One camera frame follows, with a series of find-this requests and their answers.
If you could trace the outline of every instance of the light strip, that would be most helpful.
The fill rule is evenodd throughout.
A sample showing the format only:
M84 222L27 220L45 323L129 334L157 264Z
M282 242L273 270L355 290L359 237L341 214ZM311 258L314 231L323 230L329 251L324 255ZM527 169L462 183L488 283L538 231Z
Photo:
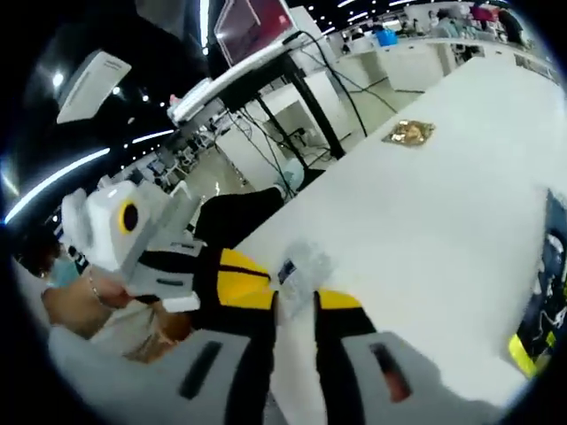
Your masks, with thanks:
M209 38L209 0L201 0L199 15L201 23L201 47L206 47Z
M369 13L368 12L363 12L363 13L359 13L356 16L353 16L352 18L348 19L347 22L353 22L354 20L357 20L358 18L363 18L365 16L367 16Z
M30 201L32 199L34 199L37 195L39 195L42 191L44 191L48 186L50 186L51 184L53 184L54 182L56 182L57 180L59 180L61 177L63 177L65 174L69 174L71 173L75 168L78 168L80 166L84 166L85 164L87 164L88 162L100 158L103 155L106 155L108 152L110 152L110 148L106 148L106 149L102 149L101 151L95 152L95 153L91 153L90 155L88 155L85 158L79 159L77 161L75 161L74 163L66 166L65 168L61 168L59 171L57 171L55 174L50 175L47 179L45 179L43 182L39 183L37 186L35 186L33 189L31 189L11 210L10 212L8 212L8 215L6 215L6 218L4 219L4 224L8 224L10 222L11 219L13 219L17 213L19 213L21 210L24 209L24 207L30 203Z
M10 179L8 177L6 177L5 175L2 174L2 181L4 182L4 184L6 185L6 188L8 188L9 190L12 191L12 193L14 195L16 195L17 197L19 196L19 190L18 188L16 188L16 186L14 185L14 183L10 182Z
M352 3L353 1L354 1L354 0L345 0L343 3L339 3L339 4L337 5L337 7L346 6L347 4Z
M395 6L397 4L403 4L403 3L411 3L414 2L415 0L398 0L396 2L391 2L390 6Z
M322 32L323 35L327 35L328 33L332 33L334 30L336 30L335 27L331 27L325 31Z
M134 139L132 141L132 144L140 143L143 142L144 140L150 140L153 139L154 137L160 137L161 135L171 135L173 132L174 130L166 130L166 131L160 131L159 133L154 133L152 135L144 135L142 137L138 137L137 139Z

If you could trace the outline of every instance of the hand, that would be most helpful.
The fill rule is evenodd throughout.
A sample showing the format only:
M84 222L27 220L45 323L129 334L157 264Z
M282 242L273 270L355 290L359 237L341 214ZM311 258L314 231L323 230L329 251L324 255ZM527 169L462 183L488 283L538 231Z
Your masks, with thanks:
M95 273L91 267L87 268L85 273L92 276L92 284L96 288L100 301L103 304L112 308L124 308L134 299L120 282L100 273Z

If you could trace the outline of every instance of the face mask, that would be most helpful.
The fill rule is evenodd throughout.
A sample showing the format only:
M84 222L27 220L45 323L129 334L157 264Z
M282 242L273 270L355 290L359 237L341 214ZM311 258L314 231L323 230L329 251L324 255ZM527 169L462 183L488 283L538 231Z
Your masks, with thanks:
M50 282L56 288L72 283L79 277L74 262L68 259L55 259L50 273Z

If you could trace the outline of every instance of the bracelet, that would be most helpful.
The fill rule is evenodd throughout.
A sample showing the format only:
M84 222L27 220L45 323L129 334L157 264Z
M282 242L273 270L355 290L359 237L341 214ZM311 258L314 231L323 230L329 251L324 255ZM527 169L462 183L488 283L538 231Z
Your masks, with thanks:
M92 269L89 270L89 283L90 283L90 289L92 290L92 293L95 294L95 297L97 298L98 302L100 303L100 305L104 308L108 308L109 310L117 310L117 308L112 307L110 305L108 305L107 303L105 303L102 299L102 297L100 296L100 294L98 293L98 289L95 286L95 282L92 278Z

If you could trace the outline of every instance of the yellow circle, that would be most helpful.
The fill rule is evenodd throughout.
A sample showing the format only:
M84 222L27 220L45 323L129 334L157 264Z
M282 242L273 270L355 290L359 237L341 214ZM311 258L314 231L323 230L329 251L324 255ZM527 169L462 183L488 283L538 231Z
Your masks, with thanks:
M132 201L130 201L129 199L125 200L122 203L120 210L118 212L118 229L123 235L129 235L134 231L134 228L136 228L134 227L132 230L128 230L126 228L126 224L124 223L124 213L126 212L126 209L131 205L136 208L136 205Z

